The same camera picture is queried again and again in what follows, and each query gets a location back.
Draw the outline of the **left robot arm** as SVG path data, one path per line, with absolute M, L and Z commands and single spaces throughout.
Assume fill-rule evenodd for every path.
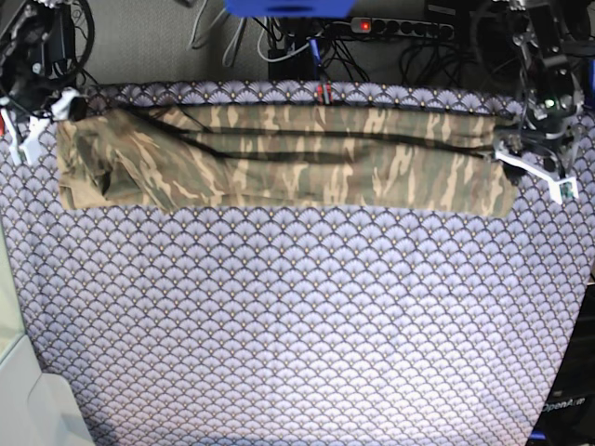
M 578 197 L 571 175 L 580 131 L 572 121 L 584 95 L 564 52 L 560 15 L 550 1 L 509 1 L 510 37 L 520 57 L 522 113 L 498 126 L 494 158 L 511 177 L 525 174 L 547 182 L 549 197 L 562 204 Z

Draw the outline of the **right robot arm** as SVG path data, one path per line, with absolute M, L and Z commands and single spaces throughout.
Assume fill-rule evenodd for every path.
M 16 165 L 33 164 L 47 128 L 86 116 L 77 78 L 95 43 L 87 1 L 1 3 L 1 133 Z

